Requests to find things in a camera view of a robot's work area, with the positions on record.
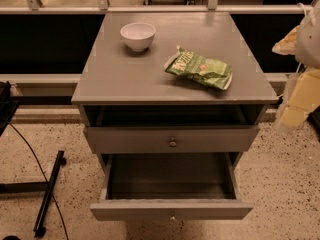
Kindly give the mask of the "black metal stand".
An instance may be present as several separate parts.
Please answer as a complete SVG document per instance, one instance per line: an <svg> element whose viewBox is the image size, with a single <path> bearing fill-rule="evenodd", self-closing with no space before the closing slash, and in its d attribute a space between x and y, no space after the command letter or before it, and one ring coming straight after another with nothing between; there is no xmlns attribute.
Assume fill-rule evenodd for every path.
<svg viewBox="0 0 320 240"><path fill-rule="evenodd" d="M43 192L44 196L37 215L37 219L34 225L34 235L36 238L42 238L46 233L44 226L46 214L49 208L50 201L53 199L54 187L59 175L60 167L66 164L64 158L64 152L59 151L57 153L54 166L48 180L42 182L23 182L23 183L1 183L1 194L13 194L13 193L31 193L31 192Z"/></svg>

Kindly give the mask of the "black equipment at left edge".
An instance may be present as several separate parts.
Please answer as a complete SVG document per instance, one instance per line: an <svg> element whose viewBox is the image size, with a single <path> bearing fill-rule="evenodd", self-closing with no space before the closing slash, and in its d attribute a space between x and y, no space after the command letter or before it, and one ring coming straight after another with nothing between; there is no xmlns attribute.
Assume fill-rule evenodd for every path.
<svg viewBox="0 0 320 240"><path fill-rule="evenodd" d="M11 99L11 84L0 82L0 136L11 122L18 108L18 102Z"/></svg>

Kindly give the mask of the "green chip bag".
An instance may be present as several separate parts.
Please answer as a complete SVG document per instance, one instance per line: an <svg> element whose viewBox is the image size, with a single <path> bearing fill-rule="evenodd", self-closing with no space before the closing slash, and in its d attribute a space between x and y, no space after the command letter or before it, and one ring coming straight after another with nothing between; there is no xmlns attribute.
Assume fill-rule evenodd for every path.
<svg viewBox="0 0 320 240"><path fill-rule="evenodd" d="M166 73L191 79L201 85L227 90L232 82L232 68L218 59L206 58L177 47L177 52L164 64Z"/></svg>

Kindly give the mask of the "grey wooden drawer cabinet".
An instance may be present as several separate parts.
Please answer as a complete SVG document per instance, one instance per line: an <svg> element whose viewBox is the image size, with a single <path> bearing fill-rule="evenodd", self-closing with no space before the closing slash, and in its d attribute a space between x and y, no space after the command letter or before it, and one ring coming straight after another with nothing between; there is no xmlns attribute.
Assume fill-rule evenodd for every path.
<svg viewBox="0 0 320 240"><path fill-rule="evenodd" d="M93 153L249 149L276 94L227 13L111 13L72 97Z"/></svg>

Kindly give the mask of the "white ceramic bowl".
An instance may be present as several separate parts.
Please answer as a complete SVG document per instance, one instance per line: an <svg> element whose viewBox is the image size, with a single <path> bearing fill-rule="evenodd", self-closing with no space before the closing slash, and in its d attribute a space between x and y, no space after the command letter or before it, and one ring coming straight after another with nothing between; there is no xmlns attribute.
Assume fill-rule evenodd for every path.
<svg viewBox="0 0 320 240"><path fill-rule="evenodd" d="M128 48L142 52L153 42L156 29L149 23L135 22L123 26L120 34Z"/></svg>

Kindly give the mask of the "grey drawer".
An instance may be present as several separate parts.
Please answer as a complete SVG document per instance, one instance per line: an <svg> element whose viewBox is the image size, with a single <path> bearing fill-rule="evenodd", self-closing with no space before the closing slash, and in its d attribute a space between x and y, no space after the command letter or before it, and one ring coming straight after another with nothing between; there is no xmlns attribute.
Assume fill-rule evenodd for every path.
<svg viewBox="0 0 320 240"><path fill-rule="evenodd" d="M258 126L86 127L95 154L211 153L247 151Z"/></svg>
<svg viewBox="0 0 320 240"><path fill-rule="evenodd" d="M252 206L241 200L227 153L109 156L100 221L241 220Z"/></svg>

